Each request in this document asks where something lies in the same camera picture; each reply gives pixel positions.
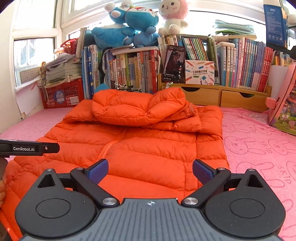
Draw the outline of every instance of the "wooden drawer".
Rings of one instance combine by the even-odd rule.
[[[195,87],[178,87],[185,93],[186,100],[196,105],[219,105],[219,90],[195,88]]]
[[[263,112],[268,110],[265,99],[264,96],[222,90],[220,106]]]

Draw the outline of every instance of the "miniature bicycle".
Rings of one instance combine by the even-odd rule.
[[[142,93],[141,89],[133,89],[133,85],[118,85],[118,84],[115,84],[115,85],[117,90]]]

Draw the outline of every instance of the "pink toy case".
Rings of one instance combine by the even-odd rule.
[[[291,63],[277,99],[266,98],[269,125],[296,135],[296,63]]]

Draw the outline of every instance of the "orange puffer jacket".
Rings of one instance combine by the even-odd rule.
[[[22,234],[15,208],[45,169],[65,173],[101,158],[108,160],[109,173],[99,185],[120,201],[124,197],[181,201],[201,186],[192,173],[195,159],[213,168],[229,168],[222,117],[217,106],[197,107],[186,101],[179,88],[156,95],[100,91],[38,140],[58,142],[59,153],[19,156],[8,163],[1,222],[18,240]]]

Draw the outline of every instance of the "blue round sticker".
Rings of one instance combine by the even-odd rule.
[[[54,94],[54,100],[59,103],[62,104],[65,102],[65,94],[63,91],[56,91]]]

